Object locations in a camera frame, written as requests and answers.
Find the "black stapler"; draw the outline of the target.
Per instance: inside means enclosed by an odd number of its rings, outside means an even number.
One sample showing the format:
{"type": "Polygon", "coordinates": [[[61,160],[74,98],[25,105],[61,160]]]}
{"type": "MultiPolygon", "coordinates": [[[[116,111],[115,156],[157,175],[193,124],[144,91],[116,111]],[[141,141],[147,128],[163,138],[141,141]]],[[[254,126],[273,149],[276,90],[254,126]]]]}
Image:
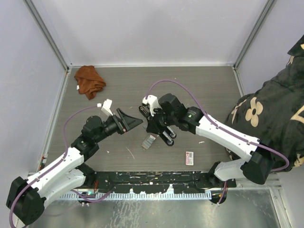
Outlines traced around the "black stapler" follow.
{"type": "MultiPolygon", "coordinates": [[[[150,111],[147,107],[141,105],[139,106],[139,112],[147,119],[147,117],[151,116],[150,111]]],[[[167,146],[173,146],[174,140],[167,134],[167,126],[161,123],[160,115],[155,114],[153,119],[158,127],[158,136],[166,143],[167,146]]]]}
{"type": "Polygon", "coordinates": [[[175,139],[177,136],[176,132],[170,126],[167,126],[166,132],[172,139],[175,139]]]}

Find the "red white staple box sleeve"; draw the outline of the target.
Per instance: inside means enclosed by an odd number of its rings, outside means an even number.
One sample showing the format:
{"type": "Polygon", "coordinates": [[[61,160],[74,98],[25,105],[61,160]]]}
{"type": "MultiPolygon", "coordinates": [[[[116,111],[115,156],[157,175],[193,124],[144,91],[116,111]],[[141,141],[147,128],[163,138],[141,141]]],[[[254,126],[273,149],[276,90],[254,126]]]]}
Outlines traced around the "red white staple box sleeve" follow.
{"type": "Polygon", "coordinates": [[[194,165],[194,152],[185,153],[185,164],[188,166],[194,165]]]}

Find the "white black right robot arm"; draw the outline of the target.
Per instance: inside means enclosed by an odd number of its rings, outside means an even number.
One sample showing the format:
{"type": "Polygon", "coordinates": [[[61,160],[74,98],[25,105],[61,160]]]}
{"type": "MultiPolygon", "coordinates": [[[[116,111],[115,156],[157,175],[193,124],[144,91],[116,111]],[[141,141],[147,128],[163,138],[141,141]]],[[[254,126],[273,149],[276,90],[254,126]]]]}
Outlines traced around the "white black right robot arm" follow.
{"type": "Polygon", "coordinates": [[[157,98],[149,95],[142,100],[142,115],[147,119],[148,133],[159,135],[168,146],[173,146],[176,133],[172,127],[206,137],[231,150],[238,158],[229,162],[216,162],[206,176],[213,187],[223,186],[232,179],[246,178],[263,185],[274,165],[274,158],[256,137],[236,131],[204,114],[197,107],[186,108],[171,93],[157,98]]]}

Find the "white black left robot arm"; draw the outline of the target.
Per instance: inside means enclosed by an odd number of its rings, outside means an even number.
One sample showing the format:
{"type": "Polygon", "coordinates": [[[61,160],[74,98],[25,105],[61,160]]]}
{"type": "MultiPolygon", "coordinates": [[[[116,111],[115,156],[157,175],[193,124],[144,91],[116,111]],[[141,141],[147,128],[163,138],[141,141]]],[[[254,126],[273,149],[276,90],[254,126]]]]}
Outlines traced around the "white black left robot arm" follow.
{"type": "Polygon", "coordinates": [[[114,133],[124,134],[142,123],[142,119],[129,116],[119,108],[105,121],[99,116],[90,116],[80,136],[66,145],[61,156],[33,175],[12,181],[6,201],[10,227],[15,227],[14,218],[24,226],[32,224],[50,203],[69,190],[92,187],[95,172],[85,162],[99,150],[99,142],[114,133]]]}

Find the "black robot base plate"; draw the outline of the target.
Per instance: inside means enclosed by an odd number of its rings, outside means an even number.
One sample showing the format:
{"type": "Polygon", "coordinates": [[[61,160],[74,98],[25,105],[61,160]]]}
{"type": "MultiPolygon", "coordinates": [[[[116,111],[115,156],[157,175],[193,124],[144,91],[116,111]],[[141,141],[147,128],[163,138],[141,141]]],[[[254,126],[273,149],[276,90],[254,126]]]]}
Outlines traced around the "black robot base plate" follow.
{"type": "Polygon", "coordinates": [[[152,194],[166,193],[169,187],[175,194],[204,193],[211,188],[221,189],[224,183],[212,183],[209,174],[201,171],[98,171],[78,188],[97,188],[100,193],[132,190],[136,194],[152,194]]]}

